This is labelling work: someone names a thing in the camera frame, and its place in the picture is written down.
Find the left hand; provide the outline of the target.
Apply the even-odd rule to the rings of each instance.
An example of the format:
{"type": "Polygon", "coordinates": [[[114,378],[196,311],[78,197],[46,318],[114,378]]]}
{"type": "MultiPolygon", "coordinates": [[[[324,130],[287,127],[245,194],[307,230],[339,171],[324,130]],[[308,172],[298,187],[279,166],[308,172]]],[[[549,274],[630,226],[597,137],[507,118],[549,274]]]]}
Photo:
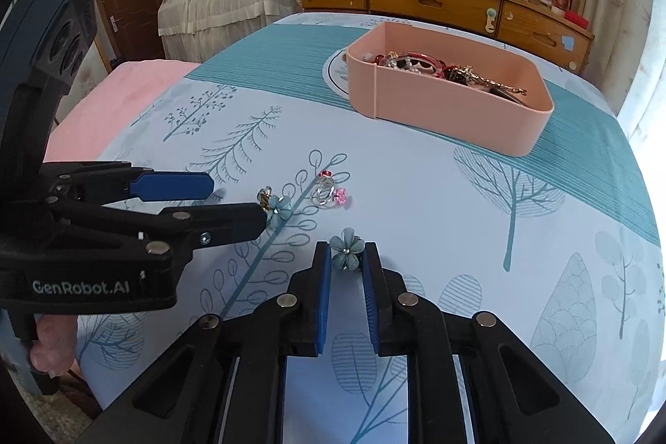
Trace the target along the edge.
{"type": "Polygon", "coordinates": [[[75,315],[43,315],[36,322],[37,341],[30,349],[33,368],[48,376],[61,376],[75,361],[78,318],[75,315]]]}

